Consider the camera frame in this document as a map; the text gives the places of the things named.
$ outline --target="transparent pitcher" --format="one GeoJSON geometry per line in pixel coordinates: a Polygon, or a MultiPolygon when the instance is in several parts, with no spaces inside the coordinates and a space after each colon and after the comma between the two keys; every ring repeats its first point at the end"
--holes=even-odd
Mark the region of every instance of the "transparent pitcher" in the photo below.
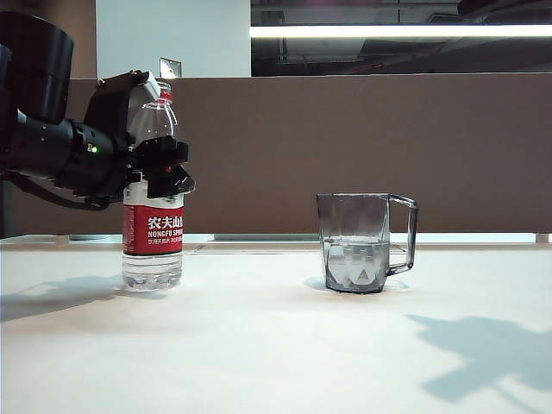
{"type": "Polygon", "coordinates": [[[387,276],[414,265],[417,203],[389,193],[317,194],[326,286],[339,292],[381,292],[387,276]],[[389,203],[406,204],[406,262],[389,264],[389,203]]]}

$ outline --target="bottle bottom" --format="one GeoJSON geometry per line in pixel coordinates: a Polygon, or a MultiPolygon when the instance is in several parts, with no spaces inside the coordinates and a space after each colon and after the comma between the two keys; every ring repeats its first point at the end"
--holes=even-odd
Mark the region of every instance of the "bottle bottom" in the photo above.
{"type": "Polygon", "coordinates": [[[122,281],[127,291],[150,292],[179,284],[182,252],[151,256],[122,256],[122,281]]]}

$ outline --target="water bottle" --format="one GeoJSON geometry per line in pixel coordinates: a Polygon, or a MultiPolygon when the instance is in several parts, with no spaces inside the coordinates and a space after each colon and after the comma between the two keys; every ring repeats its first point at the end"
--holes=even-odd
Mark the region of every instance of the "water bottle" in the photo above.
{"type": "MultiPolygon", "coordinates": [[[[160,98],[146,103],[129,127],[136,147],[152,138],[178,139],[171,86],[159,82],[160,98]]],[[[128,185],[123,199],[122,278],[126,289],[155,291],[176,286],[182,275],[184,194],[147,198],[147,181],[128,185]]]]}

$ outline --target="water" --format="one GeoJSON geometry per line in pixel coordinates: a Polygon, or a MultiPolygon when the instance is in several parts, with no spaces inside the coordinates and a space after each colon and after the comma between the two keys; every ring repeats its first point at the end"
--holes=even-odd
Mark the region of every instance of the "water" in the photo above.
{"type": "Polygon", "coordinates": [[[182,252],[122,256],[122,279],[129,291],[156,291],[176,286],[182,275],[182,252]]]}
{"type": "Polygon", "coordinates": [[[389,242],[372,237],[324,239],[326,285],[337,291],[378,292],[389,268],[389,242]]]}

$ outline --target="green led light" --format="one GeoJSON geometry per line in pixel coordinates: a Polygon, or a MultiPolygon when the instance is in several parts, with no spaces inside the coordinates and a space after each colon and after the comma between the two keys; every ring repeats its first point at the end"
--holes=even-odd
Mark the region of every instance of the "green led light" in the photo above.
{"type": "Polygon", "coordinates": [[[92,144],[92,143],[89,143],[87,146],[86,146],[86,150],[89,152],[89,153],[97,153],[97,147],[92,144]]]}

